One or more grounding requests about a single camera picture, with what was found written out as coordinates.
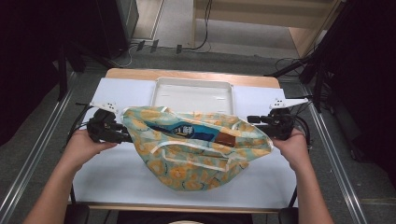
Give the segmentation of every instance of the white tray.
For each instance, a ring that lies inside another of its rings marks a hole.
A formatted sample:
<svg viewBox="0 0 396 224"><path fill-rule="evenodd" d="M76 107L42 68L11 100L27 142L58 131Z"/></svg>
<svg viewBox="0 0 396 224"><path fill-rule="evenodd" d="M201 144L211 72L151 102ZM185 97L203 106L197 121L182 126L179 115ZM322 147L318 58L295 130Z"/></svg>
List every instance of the white tray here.
<svg viewBox="0 0 396 224"><path fill-rule="evenodd" d="M160 77L156 82L153 106L167 106L175 112L233 115L233 86L228 82L171 77Z"/></svg>

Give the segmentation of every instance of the aluminum rail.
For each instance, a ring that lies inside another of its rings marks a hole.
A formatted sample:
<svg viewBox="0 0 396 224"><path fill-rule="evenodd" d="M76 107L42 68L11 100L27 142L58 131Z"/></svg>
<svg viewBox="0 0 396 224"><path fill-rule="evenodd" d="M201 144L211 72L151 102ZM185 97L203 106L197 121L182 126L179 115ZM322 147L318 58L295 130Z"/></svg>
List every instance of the aluminum rail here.
<svg viewBox="0 0 396 224"><path fill-rule="evenodd" d="M312 94L311 90L304 85L303 91L307 95ZM346 205L349 209L350 215L352 216L354 223L368 223L363 213L363 210L361 209L361 203L355 193L355 190L352 187L352 184L349 181L349 178L347 177L347 172L344 168L344 165L343 163L341 163L341 160L338 157L338 153L335 149L334 143L332 142L322 115L318 113L313 104L309 105L309 110L318 128L320 138L323 141L324 148L329 157L335 177L338 181L341 191L343 192Z"/></svg>
<svg viewBox="0 0 396 224"><path fill-rule="evenodd" d="M51 115L49 116L49 120L44 126L41 134L38 136L35 145L33 146L28 158L22 166L17 178L14 180L13 184L8 190L7 196L0 207L0 224L8 223L9 219L11 218L18 201L26 189L32 174L35 171L35 168L37 167L56 126L58 125L59 119L61 118L67 103L70 100L70 96L76 86L77 80L78 75L73 72L68 80L68 92L65 94L62 101L58 102L54 107Z"/></svg>

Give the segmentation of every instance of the black clamp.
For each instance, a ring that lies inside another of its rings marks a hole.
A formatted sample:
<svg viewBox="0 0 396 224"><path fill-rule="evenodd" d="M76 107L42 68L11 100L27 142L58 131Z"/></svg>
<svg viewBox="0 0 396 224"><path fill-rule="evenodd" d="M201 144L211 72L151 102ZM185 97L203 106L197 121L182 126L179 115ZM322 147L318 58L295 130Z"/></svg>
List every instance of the black clamp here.
<svg viewBox="0 0 396 224"><path fill-rule="evenodd" d="M128 130L115 121L116 115L112 112L98 109L93 118L88 121L87 131L94 142L100 140L112 143L130 142L131 135Z"/></svg>
<svg viewBox="0 0 396 224"><path fill-rule="evenodd" d="M273 109L268 116L247 116L247 122L266 133L269 137L286 140L294 127L295 117L287 108Z"/></svg>

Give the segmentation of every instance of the fabric pouch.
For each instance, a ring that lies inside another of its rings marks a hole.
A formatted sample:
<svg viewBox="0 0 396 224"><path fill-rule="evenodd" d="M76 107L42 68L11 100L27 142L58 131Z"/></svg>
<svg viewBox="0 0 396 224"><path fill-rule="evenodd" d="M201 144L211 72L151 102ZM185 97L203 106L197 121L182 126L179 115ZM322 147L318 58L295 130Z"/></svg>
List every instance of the fabric pouch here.
<svg viewBox="0 0 396 224"><path fill-rule="evenodd" d="M236 116L139 106L124 109L121 120L150 171L174 190L224 185L273 148L265 133Z"/></svg>

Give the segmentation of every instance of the white table surface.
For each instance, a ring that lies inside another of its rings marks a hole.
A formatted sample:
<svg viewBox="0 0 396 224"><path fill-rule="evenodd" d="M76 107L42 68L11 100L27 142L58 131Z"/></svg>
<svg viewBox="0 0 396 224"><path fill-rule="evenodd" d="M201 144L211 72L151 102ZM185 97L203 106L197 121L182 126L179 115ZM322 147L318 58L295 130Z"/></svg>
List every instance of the white table surface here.
<svg viewBox="0 0 396 224"><path fill-rule="evenodd" d="M155 81L103 78L92 100L128 106L150 105ZM240 119L267 115L269 104L284 99L281 89L233 86L234 111ZM91 109L84 121L93 116ZM135 151L122 143L84 164L74 180L78 202L152 207L217 207L224 209L278 209L287 207L296 186L294 172L277 148L252 161L230 183L208 191L174 191L163 185Z"/></svg>

